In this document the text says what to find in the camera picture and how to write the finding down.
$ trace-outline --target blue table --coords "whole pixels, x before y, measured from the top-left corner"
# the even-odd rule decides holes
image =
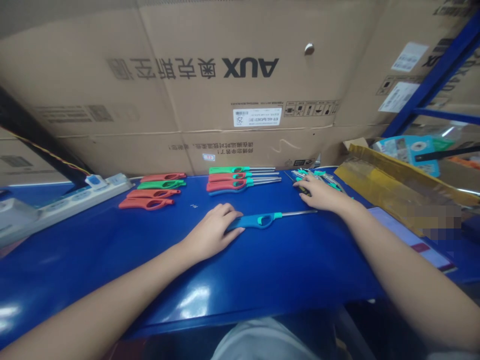
[[[124,193],[31,236],[0,260],[0,349],[182,240],[216,204],[229,202],[246,215],[306,210],[292,181],[281,175],[279,183],[213,197],[205,191],[206,176],[189,177],[175,196],[175,205],[156,211],[120,210],[117,205]],[[369,205],[341,183],[351,196]],[[35,202],[31,189],[10,189],[18,198]],[[61,195],[67,189],[68,185],[57,185],[50,190]],[[38,198],[45,200],[44,195]],[[452,280],[479,281],[480,246],[460,243],[453,258],[442,244],[431,245],[458,266],[448,275]],[[125,336],[144,337],[382,296],[345,224],[335,214],[320,211],[278,219],[264,230],[247,229],[225,251],[177,278]]]

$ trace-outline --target lighter trigger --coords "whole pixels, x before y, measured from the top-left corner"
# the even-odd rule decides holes
[[[271,218],[270,216],[260,216],[259,218],[256,219],[256,222],[258,223],[258,225],[264,226],[264,224],[262,224],[262,220],[263,220],[263,219],[270,219],[270,218]]]

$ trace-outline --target white sticker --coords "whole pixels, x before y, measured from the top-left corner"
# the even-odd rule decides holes
[[[205,161],[215,161],[215,155],[212,154],[202,154],[203,160]]]
[[[237,128],[280,125],[281,116],[281,107],[270,107],[263,109],[234,109],[233,126]]]
[[[397,70],[405,73],[409,73],[417,65],[419,60],[425,54],[429,47],[427,45],[420,45],[415,42],[409,42],[403,48],[398,59],[395,61],[392,70]]]
[[[412,84],[409,82],[399,82],[395,85],[390,95],[388,95],[380,106],[378,111],[386,113],[399,113],[410,100],[412,95],[417,91],[420,84]]]

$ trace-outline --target yellow cable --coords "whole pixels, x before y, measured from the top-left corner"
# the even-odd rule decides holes
[[[92,174],[89,173],[87,170],[82,169],[81,167],[79,167],[79,166],[77,166],[77,165],[75,165],[75,164],[72,164],[71,162],[68,162],[68,161],[63,160],[61,157],[58,157],[58,156],[55,155],[54,153],[48,151],[47,149],[45,149],[45,148],[43,148],[43,147],[41,147],[41,146],[38,146],[36,143],[34,143],[34,142],[32,142],[32,141],[30,141],[30,140],[28,140],[28,139],[26,139],[26,138],[24,138],[24,137],[22,137],[22,136],[20,136],[20,135],[17,135],[16,133],[14,133],[14,132],[12,132],[12,131],[10,131],[10,130],[7,130],[6,128],[4,128],[4,127],[2,127],[2,126],[0,126],[0,127],[1,127],[3,130],[5,130],[6,132],[9,132],[10,134],[12,134],[14,137],[19,138],[19,139],[21,139],[21,140],[23,140],[23,141],[25,141],[25,142],[27,142],[27,143],[29,143],[29,144],[32,144],[34,147],[42,150],[43,152],[47,153],[47,154],[50,155],[51,157],[53,157],[53,158],[57,159],[58,161],[66,164],[66,165],[68,165],[70,168],[75,169],[75,170],[78,170],[78,171],[81,171],[81,172],[84,173],[86,176],[92,175]]]

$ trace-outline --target hand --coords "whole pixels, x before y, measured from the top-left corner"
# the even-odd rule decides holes
[[[245,230],[244,227],[237,227],[225,234],[227,227],[243,215],[229,203],[218,204],[206,213],[197,226],[180,242],[180,245],[197,262],[211,258],[225,249]]]
[[[338,214],[344,209],[359,204],[348,195],[335,190],[311,175],[305,176],[303,180],[297,181],[293,186],[303,187],[310,192],[311,197],[304,193],[301,193],[300,197],[308,206],[315,209],[328,210]]]

